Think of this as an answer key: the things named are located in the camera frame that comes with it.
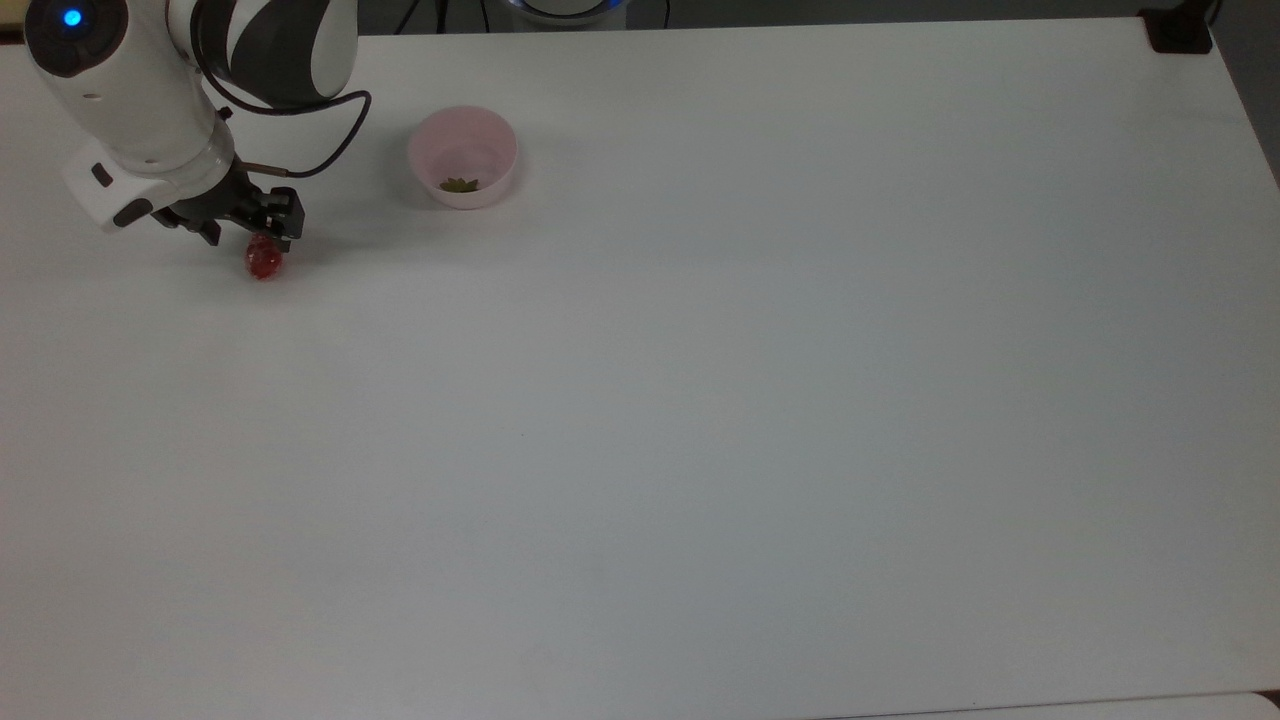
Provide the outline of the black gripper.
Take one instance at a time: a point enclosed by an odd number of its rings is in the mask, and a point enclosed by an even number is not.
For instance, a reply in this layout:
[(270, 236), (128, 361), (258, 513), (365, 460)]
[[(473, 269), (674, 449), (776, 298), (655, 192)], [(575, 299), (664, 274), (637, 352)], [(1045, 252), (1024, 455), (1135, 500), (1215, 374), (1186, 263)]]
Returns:
[(293, 188), (264, 190), (238, 164), (209, 191), (160, 208), (150, 217), (169, 229), (197, 234), (211, 247), (220, 243), (223, 225), (230, 223), (271, 240), (283, 254), (305, 229), (305, 208)]

